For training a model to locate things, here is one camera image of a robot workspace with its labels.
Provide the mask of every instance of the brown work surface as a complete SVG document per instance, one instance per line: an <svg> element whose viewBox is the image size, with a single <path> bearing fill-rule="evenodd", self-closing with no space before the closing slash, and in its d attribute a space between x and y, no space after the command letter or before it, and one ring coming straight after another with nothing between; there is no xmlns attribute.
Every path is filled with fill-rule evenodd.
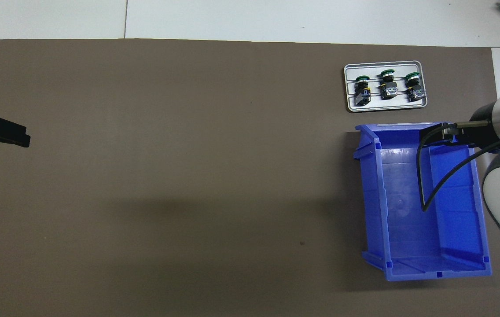
<svg viewBox="0 0 500 317"><path fill-rule="evenodd" d="M352 114L342 68L418 60L429 104ZM0 316L500 316L493 275L367 265L366 123L467 120L489 48L0 41Z"/></svg>

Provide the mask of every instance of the blue plastic bin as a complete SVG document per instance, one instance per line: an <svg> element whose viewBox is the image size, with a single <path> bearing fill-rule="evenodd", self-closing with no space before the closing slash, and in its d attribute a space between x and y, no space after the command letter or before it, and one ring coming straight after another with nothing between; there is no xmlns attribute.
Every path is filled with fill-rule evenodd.
<svg viewBox="0 0 500 317"><path fill-rule="evenodd" d="M360 125L360 160L368 250L362 253L389 281L491 275L475 161L440 189L427 212L419 203L419 130L435 123ZM423 149L426 197L467 146Z"/></svg>

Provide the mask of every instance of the black cable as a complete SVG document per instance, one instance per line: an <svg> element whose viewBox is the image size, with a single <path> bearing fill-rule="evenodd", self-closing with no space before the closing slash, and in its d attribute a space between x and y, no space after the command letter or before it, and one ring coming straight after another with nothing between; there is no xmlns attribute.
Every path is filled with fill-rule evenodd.
<svg viewBox="0 0 500 317"><path fill-rule="evenodd" d="M447 182L447 180L453 174L455 174L456 171L458 171L459 169L461 169L465 164L469 163L470 161L476 159L477 157L483 155L484 153L487 153L488 151L493 150L494 148L499 147L499 146L500 146L500 141L492 143L491 145L482 148L479 152L474 153L473 155L469 156L468 158L466 158L465 160L459 162L459 164L457 164L456 166L454 166L453 169L451 169L447 174L445 174L443 176L443 178L441 178L440 182L436 185L436 187L434 187L434 189L432 190L432 193L430 194L430 196L428 198L428 201L426 203L423 202L421 204L422 208L423 208L423 211L427 211L428 210L428 207L430 207L430 203L432 203L432 200L434 199L434 197L438 193L438 190L442 187L443 184L445 184Z"/></svg>
<svg viewBox="0 0 500 317"><path fill-rule="evenodd" d="M428 132L422 139L420 139L419 147L416 150L416 173L419 178L419 196L420 196L420 205L424 206L425 199L424 199L424 188L423 188L423 173L421 171L421 166L420 166L420 157L422 154L422 148L425 146L426 142L435 134L440 133L446 129L451 129L451 128L456 128L457 124L447 124L443 126L439 126L430 132Z"/></svg>

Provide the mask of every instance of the metal tray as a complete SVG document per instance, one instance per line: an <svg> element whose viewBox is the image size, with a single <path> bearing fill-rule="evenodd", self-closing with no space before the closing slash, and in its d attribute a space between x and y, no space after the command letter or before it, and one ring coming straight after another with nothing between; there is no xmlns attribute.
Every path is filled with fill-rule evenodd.
<svg viewBox="0 0 500 317"><path fill-rule="evenodd" d="M381 72L393 68L395 70L395 82L399 88L399 94L392 99L382 99L379 85L381 85ZM363 63L348 64L344 67L344 82L346 86L346 101L348 109L352 112L377 111L377 110L399 110L410 108L422 108L428 103L428 97L415 102L409 102L407 97L407 83L404 80L406 74L411 72L420 73L420 84L426 89L424 84L423 67L416 60L405 62L382 62L382 63ZM369 76L369 88L371 88L371 101L365 106L356 106L355 97L355 79L358 76Z"/></svg>

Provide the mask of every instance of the brown mat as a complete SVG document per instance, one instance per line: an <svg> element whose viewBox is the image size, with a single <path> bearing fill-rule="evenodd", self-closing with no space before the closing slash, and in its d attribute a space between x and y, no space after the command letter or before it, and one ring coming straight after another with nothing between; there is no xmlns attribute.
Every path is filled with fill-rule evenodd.
<svg viewBox="0 0 500 317"><path fill-rule="evenodd" d="M429 105L352 114L348 63L419 60ZM489 48L0 41L0 316L500 316L493 275L367 265L354 126L467 120Z"/></svg>

